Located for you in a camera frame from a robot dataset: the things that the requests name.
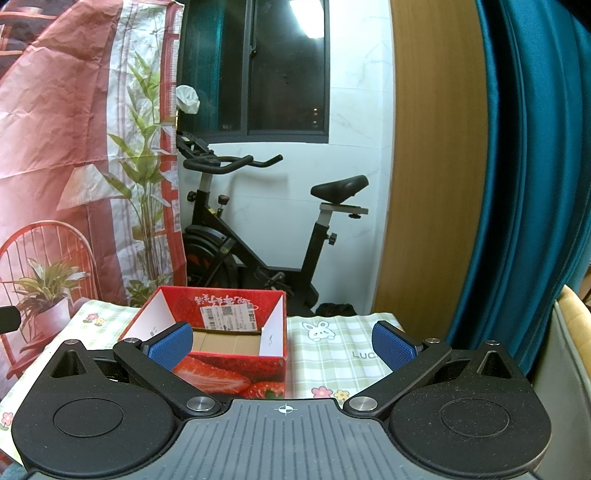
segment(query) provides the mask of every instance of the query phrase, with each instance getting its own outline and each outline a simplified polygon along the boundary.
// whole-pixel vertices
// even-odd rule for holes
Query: crosshair mark
[[[287,403],[285,405],[282,405],[279,408],[276,408],[275,410],[279,410],[280,413],[283,413],[283,415],[287,415],[288,413],[293,412],[294,410],[297,410],[297,408],[292,407],[291,405],[288,405]]]

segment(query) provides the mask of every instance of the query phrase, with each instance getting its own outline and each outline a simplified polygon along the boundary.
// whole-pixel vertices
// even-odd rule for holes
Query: potted plant print
[[[68,300],[72,299],[71,292],[80,288],[78,282],[89,275],[64,261],[49,266],[32,258],[27,258],[27,262],[33,276],[12,282],[20,288],[15,292],[23,296],[17,308],[25,313],[25,322],[34,319],[37,335],[43,332],[50,336],[61,331],[70,321]]]

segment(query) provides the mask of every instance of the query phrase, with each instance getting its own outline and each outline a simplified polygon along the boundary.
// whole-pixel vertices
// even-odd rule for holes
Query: metal screw
[[[372,397],[353,397],[349,402],[349,407],[357,411],[371,411],[377,406],[378,402]]]
[[[193,411],[210,411],[215,406],[215,400],[210,397],[193,397],[187,400],[187,408]]]

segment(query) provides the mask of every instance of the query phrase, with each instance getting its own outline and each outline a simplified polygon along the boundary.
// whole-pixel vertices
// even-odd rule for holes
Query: teal curtain
[[[591,35],[556,0],[477,0],[489,152],[475,248],[447,340],[500,340],[527,373],[553,301],[589,261]]]

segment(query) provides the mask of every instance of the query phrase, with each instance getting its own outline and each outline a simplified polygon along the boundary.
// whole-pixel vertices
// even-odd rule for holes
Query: white marble wall
[[[330,12],[330,131],[328,144],[284,142],[216,144],[220,155],[251,154],[285,160],[266,170],[245,168],[215,177],[212,201],[230,196],[225,220],[270,265],[299,267],[320,201],[317,183],[364,174],[365,188],[348,203],[367,207],[359,220],[333,215],[336,245],[325,245],[314,286],[320,302],[352,303],[368,313],[384,237],[392,164],[394,72],[388,0],[332,0]],[[181,222],[190,223],[185,198],[199,173],[181,169]]]

